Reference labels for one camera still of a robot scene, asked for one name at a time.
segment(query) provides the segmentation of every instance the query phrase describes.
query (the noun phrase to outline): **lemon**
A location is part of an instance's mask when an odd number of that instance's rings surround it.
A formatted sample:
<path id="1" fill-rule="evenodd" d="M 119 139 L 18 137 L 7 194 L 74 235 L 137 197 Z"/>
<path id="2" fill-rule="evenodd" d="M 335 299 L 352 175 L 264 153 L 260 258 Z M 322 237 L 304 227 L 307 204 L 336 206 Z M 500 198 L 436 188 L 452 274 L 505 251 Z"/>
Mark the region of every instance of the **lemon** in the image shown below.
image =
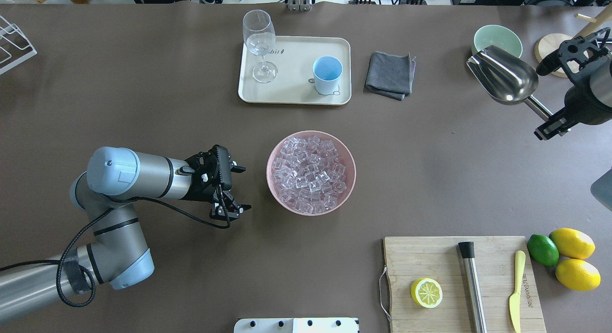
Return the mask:
<path id="1" fill-rule="evenodd" d="M 582 231 L 561 228 L 550 233 L 559 253 L 569 258 L 587 259 L 595 251 L 595 244 L 590 236 Z"/>
<path id="2" fill-rule="evenodd" d="M 410 285 L 413 300 L 422 307 L 435 308 L 442 302 L 442 287 L 431 278 L 419 278 Z"/>
<path id="3" fill-rule="evenodd" d="M 599 286 L 601 276 L 597 268 L 584 260 L 565 259 L 557 265 L 555 276 L 572 290 L 589 291 Z"/>
<path id="4" fill-rule="evenodd" d="M 555 243 L 544 235 L 531 235 L 527 241 L 529 255 L 544 266 L 553 266 L 559 261 L 559 250 Z"/>

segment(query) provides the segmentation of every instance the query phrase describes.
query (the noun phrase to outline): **wooden cutting board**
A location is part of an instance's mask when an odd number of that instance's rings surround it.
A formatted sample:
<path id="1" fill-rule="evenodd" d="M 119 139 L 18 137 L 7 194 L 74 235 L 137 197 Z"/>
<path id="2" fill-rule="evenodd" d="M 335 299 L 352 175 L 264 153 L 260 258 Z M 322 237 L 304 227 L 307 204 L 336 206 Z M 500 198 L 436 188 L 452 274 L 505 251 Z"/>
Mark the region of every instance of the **wooden cutting board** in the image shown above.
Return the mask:
<path id="1" fill-rule="evenodd" d="M 514 292 L 514 254 L 527 255 L 521 291 L 522 333 L 546 333 L 540 298 L 524 236 L 388 236 L 384 254 L 389 280 L 391 333 L 474 332 L 470 293 L 457 243 L 474 241 L 476 270 L 489 333 L 513 333 L 508 298 Z M 420 307 L 411 283 L 437 280 L 443 299 L 434 309 Z"/>

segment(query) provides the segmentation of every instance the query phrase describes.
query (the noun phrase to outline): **wine glass base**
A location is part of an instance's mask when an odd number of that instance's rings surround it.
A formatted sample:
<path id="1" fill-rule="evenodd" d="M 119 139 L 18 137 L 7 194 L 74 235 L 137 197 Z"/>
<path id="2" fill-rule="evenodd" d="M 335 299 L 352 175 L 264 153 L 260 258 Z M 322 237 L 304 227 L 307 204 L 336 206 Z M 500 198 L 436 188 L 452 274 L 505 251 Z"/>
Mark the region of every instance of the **wine glass base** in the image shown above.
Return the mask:
<path id="1" fill-rule="evenodd" d="M 270 63 L 266 61 L 266 70 L 263 70 L 263 62 L 259 62 L 253 68 L 253 77 L 255 80 L 261 83 L 268 83 L 276 78 L 276 74 L 278 72 L 278 68 L 274 63 Z"/>

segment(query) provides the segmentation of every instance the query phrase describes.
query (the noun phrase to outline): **white wire basket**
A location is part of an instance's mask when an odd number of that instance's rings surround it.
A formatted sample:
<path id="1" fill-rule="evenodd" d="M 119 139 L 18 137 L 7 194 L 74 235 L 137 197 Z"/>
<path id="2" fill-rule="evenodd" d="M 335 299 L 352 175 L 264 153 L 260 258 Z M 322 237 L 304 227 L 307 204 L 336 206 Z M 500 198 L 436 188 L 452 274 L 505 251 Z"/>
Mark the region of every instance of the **white wire basket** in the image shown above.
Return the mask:
<path id="1" fill-rule="evenodd" d="M 36 54 L 20 28 L 0 15 L 0 75 Z"/>

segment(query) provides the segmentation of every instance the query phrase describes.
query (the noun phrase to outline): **yellow lemon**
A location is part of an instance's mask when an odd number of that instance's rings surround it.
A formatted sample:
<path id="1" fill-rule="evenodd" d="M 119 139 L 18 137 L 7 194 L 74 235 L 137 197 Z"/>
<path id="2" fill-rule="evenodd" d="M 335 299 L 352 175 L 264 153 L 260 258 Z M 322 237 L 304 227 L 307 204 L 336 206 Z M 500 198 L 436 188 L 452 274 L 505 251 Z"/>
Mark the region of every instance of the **yellow lemon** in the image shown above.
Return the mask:
<path id="1" fill-rule="evenodd" d="M 550 233 L 559 253 L 569 258 L 587 259 L 595 251 L 590 236 L 572 228 L 561 228 Z"/>
<path id="2" fill-rule="evenodd" d="M 442 287 L 431 278 L 419 278 L 410 285 L 413 300 L 422 307 L 435 308 L 442 302 Z"/>
<path id="3" fill-rule="evenodd" d="M 601 276 L 597 268 L 584 260 L 565 259 L 557 264 L 555 276 L 572 290 L 589 291 L 599 286 Z"/>

